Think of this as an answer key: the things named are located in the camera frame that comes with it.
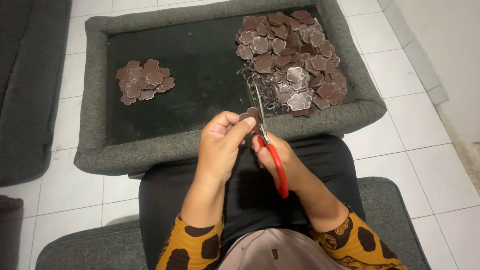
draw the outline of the hand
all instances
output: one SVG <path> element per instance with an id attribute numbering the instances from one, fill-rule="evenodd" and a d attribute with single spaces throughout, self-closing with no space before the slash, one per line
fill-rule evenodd
<path id="1" fill-rule="evenodd" d="M 307 167 L 305 167 L 305 165 L 303 165 L 286 141 L 278 138 L 270 132 L 267 132 L 267 136 L 282 161 L 285 176 L 288 181 L 288 189 L 297 192 L 301 187 L 302 180 L 306 179 L 308 176 L 311 177 L 312 173 Z M 252 139 L 252 148 L 257 154 L 260 168 L 267 168 L 273 176 L 275 183 L 280 185 L 280 179 L 272 155 L 266 147 L 260 147 L 260 144 L 258 143 L 258 135 L 255 135 Z"/>
<path id="2" fill-rule="evenodd" d="M 231 176 L 239 144 L 255 126 L 249 117 L 239 122 L 239 115 L 224 111 L 214 117 L 202 130 L 195 179 L 207 179 L 224 184 Z"/>

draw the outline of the white tile floor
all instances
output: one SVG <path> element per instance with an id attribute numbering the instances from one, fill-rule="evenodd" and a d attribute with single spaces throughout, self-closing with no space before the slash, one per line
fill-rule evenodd
<path id="1" fill-rule="evenodd" d="M 218 1 L 73 0 L 50 168 L 38 180 L 0 188 L 0 194 L 25 201 L 19 270 L 34 269 L 42 248 L 61 236 L 138 218 L 140 181 L 87 174 L 72 163 L 83 93 L 84 21 Z M 480 233 L 472 229 L 480 223 L 480 197 L 433 105 L 377 1 L 339 3 L 388 107 L 382 119 L 345 136 L 358 177 L 383 176 L 398 185 L 432 269 L 477 269 Z"/>

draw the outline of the gray upholstered seat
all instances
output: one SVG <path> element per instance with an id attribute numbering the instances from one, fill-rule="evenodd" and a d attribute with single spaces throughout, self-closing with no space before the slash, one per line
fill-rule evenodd
<path id="1" fill-rule="evenodd" d="M 428 270 L 400 191 L 380 177 L 358 179 L 367 223 L 410 270 Z M 36 270 L 146 269 L 138 221 L 72 233 L 48 244 Z"/>

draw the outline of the lap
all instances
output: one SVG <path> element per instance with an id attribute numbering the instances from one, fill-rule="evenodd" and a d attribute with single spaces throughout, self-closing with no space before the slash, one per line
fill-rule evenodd
<path id="1" fill-rule="evenodd" d="M 289 142 L 300 160 L 342 202 L 364 216 L 355 167 L 348 147 L 338 137 L 319 135 Z M 164 163 L 149 170 L 140 183 L 140 225 L 149 268 L 155 268 L 175 216 L 192 183 L 196 160 Z M 307 218 L 294 193 L 282 199 L 267 170 L 260 170 L 249 147 L 241 147 L 227 182 L 222 243 L 264 228 L 301 231 Z"/>

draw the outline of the person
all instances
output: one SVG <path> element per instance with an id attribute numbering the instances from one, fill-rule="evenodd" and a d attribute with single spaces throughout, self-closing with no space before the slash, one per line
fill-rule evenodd
<path id="1" fill-rule="evenodd" d="M 287 143 L 268 133 L 288 180 L 282 199 L 268 149 L 257 135 L 252 150 L 245 145 L 254 125 L 224 111 L 202 130 L 198 159 L 145 174 L 139 205 L 149 269 L 407 269 L 364 222 L 341 139 Z"/>

